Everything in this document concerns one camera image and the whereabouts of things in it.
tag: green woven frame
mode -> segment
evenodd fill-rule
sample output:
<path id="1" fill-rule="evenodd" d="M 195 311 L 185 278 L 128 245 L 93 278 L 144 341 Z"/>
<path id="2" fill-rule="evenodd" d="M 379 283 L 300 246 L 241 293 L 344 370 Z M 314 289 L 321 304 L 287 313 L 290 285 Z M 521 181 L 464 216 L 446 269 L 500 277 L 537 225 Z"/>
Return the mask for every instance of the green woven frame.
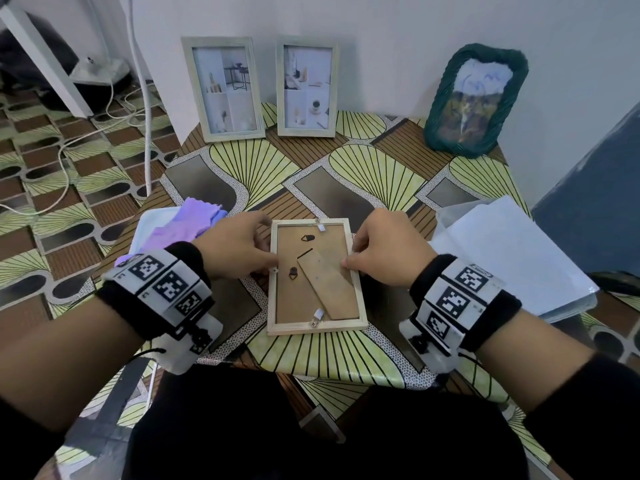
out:
<path id="1" fill-rule="evenodd" d="M 438 128 L 442 120 L 442 113 L 453 92 L 453 85 L 462 64 L 469 59 L 476 59 L 482 63 L 496 62 L 504 64 L 513 72 L 512 78 L 504 87 L 502 98 L 498 103 L 496 111 L 489 119 L 488 128 L 484 137 L 478 144 L 468 146 L 464 143 L 452 143 L 443 141 L 438 136 Z M 502 129 L 504 120 L 511 111 L 511 106 L 518 97 L 518 92 L 529 72 L 529 65 L 526 57 L 519 50 L 507 50 L 503 48 L 492 48 L 480 43 L 470 43 L 457 51 L 442 75 L 438 92 L 431 106 L 431 112 L 424 127 L 424 141 L 427 146 L 434 150 L 462 155 L 468 158 L 477 158 L 480 155 L 490 152 L 498 144 L 498 135 Z"/>

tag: wristband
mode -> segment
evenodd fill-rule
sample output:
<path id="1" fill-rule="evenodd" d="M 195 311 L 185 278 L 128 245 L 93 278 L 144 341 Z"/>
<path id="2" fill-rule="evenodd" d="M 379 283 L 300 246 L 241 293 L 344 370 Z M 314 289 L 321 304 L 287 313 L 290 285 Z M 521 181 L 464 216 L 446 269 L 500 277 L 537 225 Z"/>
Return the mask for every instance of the wristband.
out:
<path id="1" fill-rule="evenodd" d="M 502 288 L 504 282 L 480 266 L 437 256 L 411 286 L 419 309 L 409 322 L 446 357 L 457 355 L 458 347 L 475 352 L 522 307 Z"/>
<path id="2" fill-rule="evenodd" d="M 180 340 L 189 333 L 197 349 L 208 340 L 195 324 L 214 304 L 211 282 L 193 244 L 176 242 L 133 255 L 103 274 L 102 281 L 96 296 L 143 339 L 167 333 Z"/>

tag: purple cloth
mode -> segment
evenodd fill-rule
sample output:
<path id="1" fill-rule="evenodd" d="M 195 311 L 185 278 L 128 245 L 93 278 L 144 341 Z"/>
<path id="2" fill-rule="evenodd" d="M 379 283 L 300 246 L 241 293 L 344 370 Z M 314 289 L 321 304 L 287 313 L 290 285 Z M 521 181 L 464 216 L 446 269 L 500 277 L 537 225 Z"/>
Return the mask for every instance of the purple cloth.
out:
<path id="1" fill-rule="evenodd" d="M 169 244 L 179 241 L 191 242 L 226 216 L 227 211 L 222 210 L 221 205 L 213 205 L 189 197 L 171 221 L 153 230 L 139 252 L 164 249 Z M 116 259 L 115 265 L 119 265 L 131 256 L 131 254 L 120 256 Z"/>

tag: hand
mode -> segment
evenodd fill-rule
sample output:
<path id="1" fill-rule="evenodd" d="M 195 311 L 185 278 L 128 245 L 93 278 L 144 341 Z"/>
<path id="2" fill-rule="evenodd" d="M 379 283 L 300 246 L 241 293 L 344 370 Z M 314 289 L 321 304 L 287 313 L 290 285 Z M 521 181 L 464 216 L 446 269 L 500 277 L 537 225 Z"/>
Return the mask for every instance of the hand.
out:
<path id="1" fill-rule="evenodd" d="M 257 233 L 258 224 L 270 226 L 271 218 L 264 212 L 241 212 L 225 217 L 194 240 L 209 277 L 244 278 L 278 265 L 278 256 L 269 252 Z"/>
<path id="2" fill-rule="evenodd" d="M 362 271 L 391 286 L 411 285 L 437 256 L 404 212 L 375 209 L 353 238 L 352 254 L 342 266 Z"/>

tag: black pants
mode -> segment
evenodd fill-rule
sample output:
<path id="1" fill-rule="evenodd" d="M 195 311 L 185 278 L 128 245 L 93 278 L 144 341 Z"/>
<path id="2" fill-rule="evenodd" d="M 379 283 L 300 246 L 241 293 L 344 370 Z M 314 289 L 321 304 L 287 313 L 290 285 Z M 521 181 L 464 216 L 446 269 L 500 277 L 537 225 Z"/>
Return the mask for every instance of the black pants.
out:
<path id="1" fill-rule="evenodd" d="M 343 445 L 298 426 L 269 372 L 195 365 L 165 373 L 134 428 L 123 480 L 528 478 L 520 440 L 496 405 L 375 387 Z"/>

